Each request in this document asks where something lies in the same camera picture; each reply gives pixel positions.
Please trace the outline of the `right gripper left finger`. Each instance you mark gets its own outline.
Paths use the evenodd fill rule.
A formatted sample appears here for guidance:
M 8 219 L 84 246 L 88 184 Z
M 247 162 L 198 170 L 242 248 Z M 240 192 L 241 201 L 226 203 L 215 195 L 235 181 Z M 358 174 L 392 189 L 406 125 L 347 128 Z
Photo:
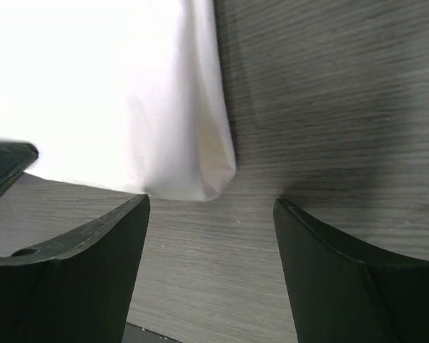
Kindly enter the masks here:
M 0 342 L 120 342 L 149 213 L 139 195 L 0 257 Z

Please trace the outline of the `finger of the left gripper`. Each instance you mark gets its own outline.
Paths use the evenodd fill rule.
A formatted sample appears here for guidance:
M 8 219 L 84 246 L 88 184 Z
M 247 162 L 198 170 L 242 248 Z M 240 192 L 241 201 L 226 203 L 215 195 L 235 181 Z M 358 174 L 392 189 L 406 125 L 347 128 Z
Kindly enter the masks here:
M 38 159 L 38 156 L 39 152 L 33 144 L 0 141 L 0 197 Z

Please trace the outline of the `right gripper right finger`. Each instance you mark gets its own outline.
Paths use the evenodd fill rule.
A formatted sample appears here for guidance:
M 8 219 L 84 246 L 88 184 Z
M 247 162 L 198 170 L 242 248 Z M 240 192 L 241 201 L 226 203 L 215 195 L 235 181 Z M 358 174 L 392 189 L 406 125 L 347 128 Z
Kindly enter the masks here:
M 368 244 L 287 199 L 273 219 L 299 342 L 429 342 L 429 261 Z

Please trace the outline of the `white flower print t-shirt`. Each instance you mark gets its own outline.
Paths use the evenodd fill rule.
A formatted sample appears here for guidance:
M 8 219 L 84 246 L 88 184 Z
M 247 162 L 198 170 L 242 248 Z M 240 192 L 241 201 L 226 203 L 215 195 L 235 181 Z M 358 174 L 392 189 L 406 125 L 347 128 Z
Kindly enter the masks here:
M 212 1 L 0 1 L 0 141 L 28 174 L 207 201 L 236 173 Z

